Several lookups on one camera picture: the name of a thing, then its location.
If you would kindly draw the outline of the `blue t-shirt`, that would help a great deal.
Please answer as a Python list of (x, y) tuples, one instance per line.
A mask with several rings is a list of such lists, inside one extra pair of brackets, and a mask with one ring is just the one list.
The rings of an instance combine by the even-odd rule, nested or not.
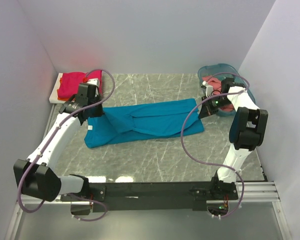
[(151, 139), (181, 136), (187, 115), (196, 106), (193, 98), (130, 106), (105, 107), (101, 117), (90, 117), (85, 145), (97, 148)]

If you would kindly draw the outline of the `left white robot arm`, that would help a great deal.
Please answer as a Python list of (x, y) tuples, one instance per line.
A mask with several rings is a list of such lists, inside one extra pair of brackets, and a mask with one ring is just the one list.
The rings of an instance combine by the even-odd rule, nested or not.
[(26, 160), (15, 162), (13, 171), (21, 194), (47, 202), (65, 194), (72, 194), (78, 201), (89, 197), (87, 177), (75, 174), (58, 176), (55, 168), (66, 145), (82, 124), (88, 118), (104, 114), (100, 100), (97, 82), (79, 84), (77, 94), (60, 107), (53, 126), (37, 149)]

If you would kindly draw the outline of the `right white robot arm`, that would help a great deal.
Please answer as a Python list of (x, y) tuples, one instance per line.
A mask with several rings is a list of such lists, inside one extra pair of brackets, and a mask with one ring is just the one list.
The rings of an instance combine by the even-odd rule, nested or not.
[(229, 151), (209, 187), (211, 197), (220, 200), (236, 192), (237, 172), (251, 152), (263, 143), (269, 114), (255, 104), (245, 84), (235, 82), (234, 77), (221, 81), (220, 94), (212, 96), (202, 97), (205, 102), (201, 104), (200, 119), (217, 114), (227, 105), (232, 105), (235, 110), (229, 130)]

